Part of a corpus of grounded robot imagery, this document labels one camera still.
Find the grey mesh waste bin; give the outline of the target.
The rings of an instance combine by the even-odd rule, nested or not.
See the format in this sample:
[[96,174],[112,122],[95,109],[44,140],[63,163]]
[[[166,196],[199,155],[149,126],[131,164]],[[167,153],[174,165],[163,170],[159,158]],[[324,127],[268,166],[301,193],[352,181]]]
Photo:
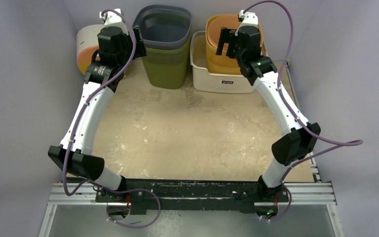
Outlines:
[[182,7],[154,4],[142,8],[133,25],[139,27],[146,47],[175,50],[188,40],[192,15]]

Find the olive green mesh bin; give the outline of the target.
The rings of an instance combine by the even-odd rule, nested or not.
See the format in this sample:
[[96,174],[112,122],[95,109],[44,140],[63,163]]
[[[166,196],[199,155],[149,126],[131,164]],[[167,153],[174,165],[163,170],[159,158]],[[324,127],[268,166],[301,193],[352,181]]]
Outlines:
[[179,89],[184,85],[190,58],[190,38],[173,50],[146,48],[142,62],[151,85],[164,89]]

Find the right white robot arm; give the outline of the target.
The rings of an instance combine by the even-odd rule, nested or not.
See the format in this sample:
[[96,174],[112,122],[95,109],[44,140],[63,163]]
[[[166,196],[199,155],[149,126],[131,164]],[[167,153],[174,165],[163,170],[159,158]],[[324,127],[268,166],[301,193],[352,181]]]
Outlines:
[[257,194],[269,201],[281,190],[289,168],[302,161],[314,148],[317,139],[308,130],[320,133],[318,123],[310,123],[287,95],[283,84],[278,81],[279,73],[273,61],[261,54],[261,34],[257,27],[243,26],[238,30],[223,27],[220,32],[216,55],[221,55],[227,44],[226,56],[235,59],[241,74],[258,91],[280,127],[282,137],[271,146],[273,160],[265,173],[259,177]]

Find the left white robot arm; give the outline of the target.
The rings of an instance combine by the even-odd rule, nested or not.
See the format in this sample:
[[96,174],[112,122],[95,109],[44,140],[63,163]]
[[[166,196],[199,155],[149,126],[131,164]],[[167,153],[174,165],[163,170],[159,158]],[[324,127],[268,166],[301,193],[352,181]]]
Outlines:
[[68,132],[48,156],[62,170],[103,186],[116,202],[127,197],[123,177],[110,171],[105,160],[92,155],[97,128],[124,71],[133,59],[146,56],[139,27],[125,33],[120,27],[104,27],[97,35],[98,49],[86,68],[82,96]]

